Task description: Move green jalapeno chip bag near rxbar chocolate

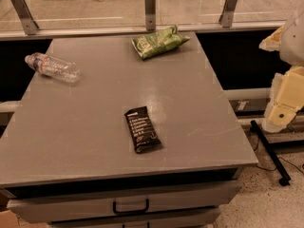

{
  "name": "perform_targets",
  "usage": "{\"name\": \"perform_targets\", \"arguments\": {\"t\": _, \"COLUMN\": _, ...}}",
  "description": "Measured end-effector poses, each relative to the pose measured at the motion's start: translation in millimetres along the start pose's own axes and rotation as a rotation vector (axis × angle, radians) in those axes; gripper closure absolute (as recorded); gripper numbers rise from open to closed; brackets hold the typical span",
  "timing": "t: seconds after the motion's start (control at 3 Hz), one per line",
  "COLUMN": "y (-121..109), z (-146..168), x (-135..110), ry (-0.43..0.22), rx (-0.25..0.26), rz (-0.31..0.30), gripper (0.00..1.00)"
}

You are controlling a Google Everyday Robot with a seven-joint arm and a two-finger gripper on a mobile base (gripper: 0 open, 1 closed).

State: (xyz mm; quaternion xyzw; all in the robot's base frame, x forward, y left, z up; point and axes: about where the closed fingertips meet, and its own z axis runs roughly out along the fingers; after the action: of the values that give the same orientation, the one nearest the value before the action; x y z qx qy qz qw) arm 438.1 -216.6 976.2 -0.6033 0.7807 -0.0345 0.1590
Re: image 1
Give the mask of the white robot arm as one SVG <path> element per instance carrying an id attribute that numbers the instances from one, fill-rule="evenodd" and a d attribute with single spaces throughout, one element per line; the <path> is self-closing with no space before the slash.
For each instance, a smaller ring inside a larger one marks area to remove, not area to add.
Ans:
<path id="1" fill-rule="evenodd" d="M 262 122 L 265 131 L 277 133 L 304 107 L 304 4 L 258 47 L 278 51 L 280 59 L 291 66 L 284 74 L 275 74 Z"/>

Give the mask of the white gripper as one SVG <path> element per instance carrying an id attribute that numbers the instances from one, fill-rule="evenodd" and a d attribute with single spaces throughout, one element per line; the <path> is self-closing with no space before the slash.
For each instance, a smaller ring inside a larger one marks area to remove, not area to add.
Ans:
<path id="1" fill-rule="evenodd" d="M 266 51 L 279 51 L 283 27 L 276 29 L 259 44 Z M 270 90 L 262 128 L 277 133 L 287 127 L 304 107 L 304 67 L 292 66 L 285 74 L 276 73 Z"/>

